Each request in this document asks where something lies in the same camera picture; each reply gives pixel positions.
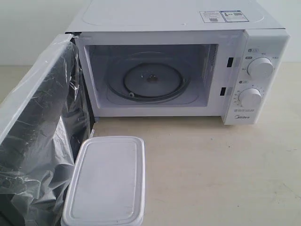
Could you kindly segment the lower white control knob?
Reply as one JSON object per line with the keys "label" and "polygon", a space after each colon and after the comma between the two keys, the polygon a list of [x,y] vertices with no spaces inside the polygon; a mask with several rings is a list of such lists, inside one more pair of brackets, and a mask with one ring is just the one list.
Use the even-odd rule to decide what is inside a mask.
{"label": "lower white control knob", "polygon": [[242,91],[238,96],[239,102],[245,108],[256,108],[261,104],[262,96],[258,89],[249,88]]}

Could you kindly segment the white plastic lidded container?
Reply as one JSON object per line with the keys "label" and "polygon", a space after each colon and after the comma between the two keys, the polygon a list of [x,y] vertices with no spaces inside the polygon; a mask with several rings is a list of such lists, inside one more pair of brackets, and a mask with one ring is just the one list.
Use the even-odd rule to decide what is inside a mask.
{"label": "white plastic lidded container", "polygon": [[141,138],[87,139],[75,162],[61,225],[140,226],[145,189],[145,146]]}

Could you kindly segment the white Midea microwave oven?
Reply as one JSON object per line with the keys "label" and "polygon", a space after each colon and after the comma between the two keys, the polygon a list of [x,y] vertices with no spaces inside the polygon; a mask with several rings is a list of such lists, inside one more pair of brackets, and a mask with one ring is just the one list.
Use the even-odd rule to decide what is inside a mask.
{"label": "white Midea microwave oven", "polygon": [[[200,11],[240,10],[249,22],[204,23]],[[93,116],[219,116],[226,125],[258,121],[289,35],[255,0],[90,0],[66,30],[79,49]],[[161,52],[191,65],[191,81],[174,99],[136,102],[114,94],[108,66],[140,52]],[[260,57],[272,75],[252,79],[249,64]],[[238,96],[258,89],[262,101],[245,108]]]}

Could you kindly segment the white control knob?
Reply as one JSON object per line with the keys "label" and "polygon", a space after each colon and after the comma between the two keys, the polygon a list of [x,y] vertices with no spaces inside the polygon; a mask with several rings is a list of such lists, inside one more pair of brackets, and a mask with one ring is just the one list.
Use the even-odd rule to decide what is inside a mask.
{"label": "white control knob", "polygon": [[274,66],[268,58],[260,57],[253,60],[248,68],[247,73],[252,79],[265,78],[272,75]]}
{"label": "white control knob", "polygon": [[245,108],[256,108],[261,104],[262,96],[258,89],[249,88],[242,91],[238,96],[239,102]]}

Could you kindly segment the glass turntable plate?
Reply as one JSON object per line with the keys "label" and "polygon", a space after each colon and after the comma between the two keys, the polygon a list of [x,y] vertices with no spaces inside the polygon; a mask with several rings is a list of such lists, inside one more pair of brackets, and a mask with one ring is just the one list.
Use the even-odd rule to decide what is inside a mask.
{"label": "glass turntable plate", "polygon": [[140,52],[116,59],[106,82],[116,95],[136,102],[161,102],[181,95],[191,81],[191,65],[161,52]]}

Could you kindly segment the upper white control knob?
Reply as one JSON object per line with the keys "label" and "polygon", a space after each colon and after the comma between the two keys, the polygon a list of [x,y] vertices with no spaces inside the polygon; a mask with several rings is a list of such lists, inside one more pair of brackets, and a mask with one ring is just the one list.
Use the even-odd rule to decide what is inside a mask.
{"label": "upper white control knob", "polygon": [[274,66],[268,58],[260,57],[253,60],[248,68],[247,73],[252,79],[265,78],[272,75]]}

